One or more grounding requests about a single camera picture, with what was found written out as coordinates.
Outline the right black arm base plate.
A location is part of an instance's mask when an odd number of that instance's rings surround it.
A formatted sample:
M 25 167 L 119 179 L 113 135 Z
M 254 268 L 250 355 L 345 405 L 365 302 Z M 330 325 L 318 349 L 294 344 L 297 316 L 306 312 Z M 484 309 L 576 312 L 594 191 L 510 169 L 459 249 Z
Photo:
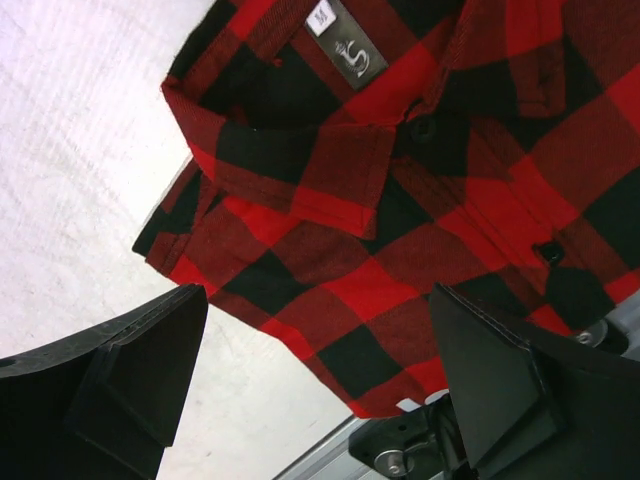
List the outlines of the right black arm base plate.
M 349 454 L 387 479 L 476 479 L 451 398 L 370 420 L 349 436 Z

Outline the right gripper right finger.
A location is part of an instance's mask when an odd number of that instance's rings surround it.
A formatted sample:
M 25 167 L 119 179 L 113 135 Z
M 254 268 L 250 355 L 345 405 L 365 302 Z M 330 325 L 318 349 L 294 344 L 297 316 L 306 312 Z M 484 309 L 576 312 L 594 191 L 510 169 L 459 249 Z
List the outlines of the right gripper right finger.
M 431 322 L 482 479 L 636 479 L 639 364 L 437 284 Z

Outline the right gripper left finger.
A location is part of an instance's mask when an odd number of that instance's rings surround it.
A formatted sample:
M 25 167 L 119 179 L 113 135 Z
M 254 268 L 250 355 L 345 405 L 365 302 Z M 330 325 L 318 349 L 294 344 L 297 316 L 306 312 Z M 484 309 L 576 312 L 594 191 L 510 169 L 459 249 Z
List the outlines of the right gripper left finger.
M 203 287 L 181 286 L 2 359 L 2 478 L 156 478 L 176 437 L 207 310 Z

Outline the red black plaid shirt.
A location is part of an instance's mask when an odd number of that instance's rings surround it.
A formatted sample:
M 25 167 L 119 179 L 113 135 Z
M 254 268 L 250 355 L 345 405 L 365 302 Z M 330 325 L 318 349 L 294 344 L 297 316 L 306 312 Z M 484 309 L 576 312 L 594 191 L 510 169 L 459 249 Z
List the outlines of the red black plaid shirt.
M 570 335 L 639 289 L 635 1 L 217 1 L 133 249 L 359 417 L 445 389 L 436 284 Z

